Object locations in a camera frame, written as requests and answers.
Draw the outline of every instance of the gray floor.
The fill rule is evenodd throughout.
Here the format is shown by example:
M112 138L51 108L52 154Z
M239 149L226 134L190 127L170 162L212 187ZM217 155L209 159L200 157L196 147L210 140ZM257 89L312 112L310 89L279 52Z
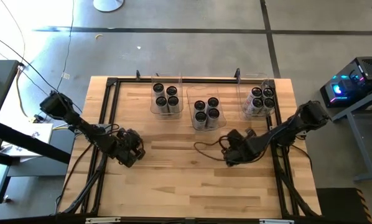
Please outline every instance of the gray floor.
M71 2L4 2L24 31L26 59L56 86L68 34L30 30L69 26ZM371 0L266 0L266 5L272 29L372 30ZM0 11L0 38L22 52L21 38L1 2ZM127 0L120 10L108 14L96 11L92 1L77 0L74 26L263 29L264 23L259 0ZM60 86L80 106L92 75L134 75L138 69L142 75L181 72L184 76L230 77L239 67L243 74L263 72L273 77L265 34L104 33L98 40L96 34L73 33L66 69L70 79ZM281 77L292 79L298 104L321 100L319 88L330 77L354 57L372 55L372 36L367 35L273 35L273 39ZM0 52L15 58L2 45ZM35 73L26 73L49 90ZM20 84L26 113L38 113L44 94L24 77ZM349 126L327 124L309 133L307 147L316 186L358 187L372 214L372 181L352 181L366 169ZM0 205L0 218L52 213L62 184L63 177L11 180L7 194L15 203Z

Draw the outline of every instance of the yellow and black stripe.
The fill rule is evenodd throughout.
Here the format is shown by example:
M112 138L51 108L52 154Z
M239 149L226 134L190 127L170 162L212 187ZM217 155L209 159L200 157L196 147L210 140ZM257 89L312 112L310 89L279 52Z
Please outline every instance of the yellow and black stripe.
M367 220L372 223L372 218L371 218L371 215L370 215L370 211L368 210L368 207L367 207L367 203L366 203L366 199L365 199L365 196L363 195L363 192L360 190L360 189L356 189L356 192L357 194L359 195L359 198L361 200L361 204L363 206L363 209L366 213L366 216L367 216Z

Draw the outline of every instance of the blue light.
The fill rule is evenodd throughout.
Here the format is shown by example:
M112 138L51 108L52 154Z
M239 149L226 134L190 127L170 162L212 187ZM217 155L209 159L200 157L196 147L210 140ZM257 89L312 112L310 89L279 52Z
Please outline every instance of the blue light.
M333 86L334 93L336 94L341 94L342 91L340 90L340 87L338 85Z

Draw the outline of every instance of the wooden table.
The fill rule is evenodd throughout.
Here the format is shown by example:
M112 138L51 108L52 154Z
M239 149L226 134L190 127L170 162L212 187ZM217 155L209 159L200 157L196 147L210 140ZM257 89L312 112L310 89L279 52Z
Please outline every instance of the wooden table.
M107 77L91 78L82 114L89 123L98 122L106 80ZM291 80L275 79L275 82L281 117L286 120L296 110ZM192 128L186 89L195 85L218 87L227 120L225 127L202 133ZM258 162L229 168L224 162L204 157L193 149L195 141L214 142L232 129L243 134L248 127L252 127L258 135L266 132L264 119L240 119L235 86L184 83L182 117L158 120L150 112L151 84L121 83L114 123L136 130L144 140L146 155L131 168L119 165L117 160L108 160L98 215L281 218L270 150ZM111 108L112 97L108 108ZM295 145L305 150L304 142L297 140ZM87 146L85 138L78 137L68 172ZM217 145L204 151L211 156L222 157ZM289 158L296 189L313 211L320 213L309 160L295 149L291 149ZM67 208L85 185L90 159L91 150L81 159L69 180L60 210ZM95 190L94 187L91 191L89 207L93 204ZM286 200L292 212L287 190Z

